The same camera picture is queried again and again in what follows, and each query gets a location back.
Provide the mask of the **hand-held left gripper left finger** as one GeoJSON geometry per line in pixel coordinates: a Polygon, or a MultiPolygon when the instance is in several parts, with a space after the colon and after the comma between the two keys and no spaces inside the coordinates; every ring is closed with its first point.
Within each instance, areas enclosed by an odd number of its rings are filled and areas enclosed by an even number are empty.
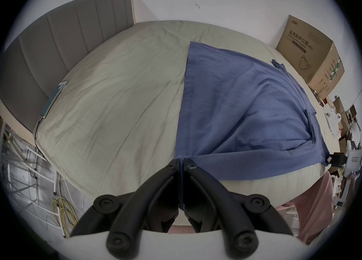
{"type": "Polygon", "coordinates": [[[143,230],[167,233],[179,214],[179,159],[171,160],[135,192],[98,196],[70,237],[109,231],[114,257],[135,257],[143,230]]]}

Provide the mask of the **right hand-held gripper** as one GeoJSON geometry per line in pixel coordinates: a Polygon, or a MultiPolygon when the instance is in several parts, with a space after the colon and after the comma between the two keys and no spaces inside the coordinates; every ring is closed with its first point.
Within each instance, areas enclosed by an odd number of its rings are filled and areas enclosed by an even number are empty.
{"type": "Polygon", "coordinates": [[[346,164],[346,171],[358,172],[362,166],[362,150],[350,150],[346,153],[346,155],[340,152],[335,152],[334,154],[329,154],[326,162],[332,167],[343,167],[346,164]]]}

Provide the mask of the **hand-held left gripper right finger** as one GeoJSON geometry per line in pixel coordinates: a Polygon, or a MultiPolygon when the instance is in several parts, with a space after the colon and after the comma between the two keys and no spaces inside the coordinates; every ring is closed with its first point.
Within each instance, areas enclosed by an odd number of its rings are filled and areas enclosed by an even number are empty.
{"type": "Polygon", "coordinates": [[[222,231],[230,258],[248,258],[256,252],[256,230],[293,236],[268,198],[228,191],[189,158],[183,160],[183,210],[197,233],[222,231]]]}

